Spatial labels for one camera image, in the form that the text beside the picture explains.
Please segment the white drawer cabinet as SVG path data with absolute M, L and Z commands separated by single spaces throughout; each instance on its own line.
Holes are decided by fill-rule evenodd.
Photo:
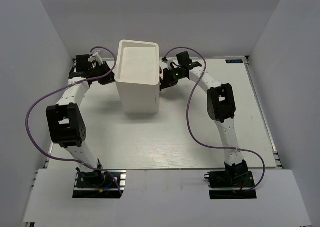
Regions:
M 115 83 L 127 114 L 156 114 L 160 110 L 160 50 L 154 42 L 121 40 Z

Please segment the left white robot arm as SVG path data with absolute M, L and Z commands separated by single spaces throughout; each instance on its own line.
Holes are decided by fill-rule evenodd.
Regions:
M 114 73 L 97 50 L 77 55 L 68 77 L 67 89 L 55 105 L 46 108 L 51 140 L 77 161 L 78 171 L 87 173 L 88 180 L 99 187 L 105 183 L 103 167 L 86 143 L 87 128 L 80 111 L 85 94 L 94 82 L 106 85 L 114 82 Z

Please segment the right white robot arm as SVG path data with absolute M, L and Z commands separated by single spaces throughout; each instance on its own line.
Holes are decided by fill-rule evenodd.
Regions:
M 162 58 L 166 68 L 160 71 L 160 90 L 176 86 L 181 79 L 188 79 L 200 87 L 207 95 L 207 113 L 214 121 L 224 150 L 226 182 L 236 187 L 244 180 L 248 165 L 240 151 L 235 131 L 236 104 L 233 88 L 229 83 L 215 80 L 198 61 L 192 61 L 187 51 L 176 55 L 178 63 Z

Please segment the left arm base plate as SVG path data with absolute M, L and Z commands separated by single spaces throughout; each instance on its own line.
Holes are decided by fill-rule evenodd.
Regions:
M 81 172 L 77 167 L 73 199 L 120 199 L 125 189 L 125 171 Z

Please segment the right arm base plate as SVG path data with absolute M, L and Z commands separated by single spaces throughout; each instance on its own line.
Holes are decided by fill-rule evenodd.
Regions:
M 211 171 L 204 174 L 204 179 L 209 183 L 209 197 L 211 200 L 253 200 L 257 199 L 253 174 L 249 171 L 246 175 L 236 179 L 235 182 L 227 180 L 225 171 Z

